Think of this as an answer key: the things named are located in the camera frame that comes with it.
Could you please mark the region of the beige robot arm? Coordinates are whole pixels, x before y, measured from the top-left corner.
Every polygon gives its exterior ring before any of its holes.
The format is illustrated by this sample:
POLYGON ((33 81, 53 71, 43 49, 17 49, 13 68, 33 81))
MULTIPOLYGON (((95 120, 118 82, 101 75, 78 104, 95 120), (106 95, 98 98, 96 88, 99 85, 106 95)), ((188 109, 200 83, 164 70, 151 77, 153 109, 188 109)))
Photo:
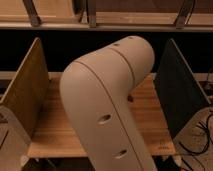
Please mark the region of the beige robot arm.
POLYGON ((157 171, 127 100, 153 64, 148 41, 128 36, 77 58, 63 72, 61 101, 95 171, 157 171))

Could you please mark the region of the small dark object behind arm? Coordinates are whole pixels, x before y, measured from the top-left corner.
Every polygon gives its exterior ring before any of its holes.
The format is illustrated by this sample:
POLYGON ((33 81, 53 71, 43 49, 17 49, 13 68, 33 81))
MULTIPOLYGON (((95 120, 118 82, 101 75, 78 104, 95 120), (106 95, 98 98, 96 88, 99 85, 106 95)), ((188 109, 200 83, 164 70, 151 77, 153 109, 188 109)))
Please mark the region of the small dark object behind arm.
POLYGON ((134 98, 133 98, 131 95, 129 95, 129 96, 127 97, 127 100, 128 100, 129 102, 133 102, 133 101, 134 101, 134 98))

